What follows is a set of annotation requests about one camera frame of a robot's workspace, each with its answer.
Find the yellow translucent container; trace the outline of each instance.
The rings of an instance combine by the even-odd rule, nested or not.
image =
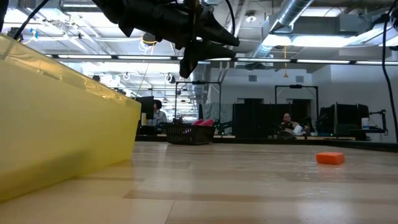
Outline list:
[[[0,201],[129,159],[141,104],[0,35]]]

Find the black basket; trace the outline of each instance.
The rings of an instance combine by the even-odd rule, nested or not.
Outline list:
[[[171,144],[201,145],[213,142],[215,127],[190,124],[166,126],[167,141]]]

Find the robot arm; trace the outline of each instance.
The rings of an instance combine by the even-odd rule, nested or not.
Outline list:
[[[238,46],[239,40],[221,26],[213,15],[213,8],[198,0],[93,0],[104,15],[118,24],[130,37],[135,28],[185,47],[180,61],[180,75],[188,78],[200,60],[233,58],[235,53],[222,45]]]

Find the orange block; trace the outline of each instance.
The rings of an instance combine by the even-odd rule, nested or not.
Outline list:
[[[317,162],[321,164],[338,165],[345,161],[342,152],[321,152],[317,154]]]

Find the red object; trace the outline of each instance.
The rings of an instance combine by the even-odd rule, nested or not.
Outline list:
[[[195,121],[192,125],[199,125],[199,124],[202,124],[202,123],[203,123],[203,120],[200,119],[200,120]]]
[[[208,119],[207,121],[202,122],[202,124],[199,124],[199,126],[208,126],[212,127],[214,124],[214,121],[212,119]]]
[[[321,164],[342,164],[345,161],[342,152],[321,152],[317,154],[317,162]]]

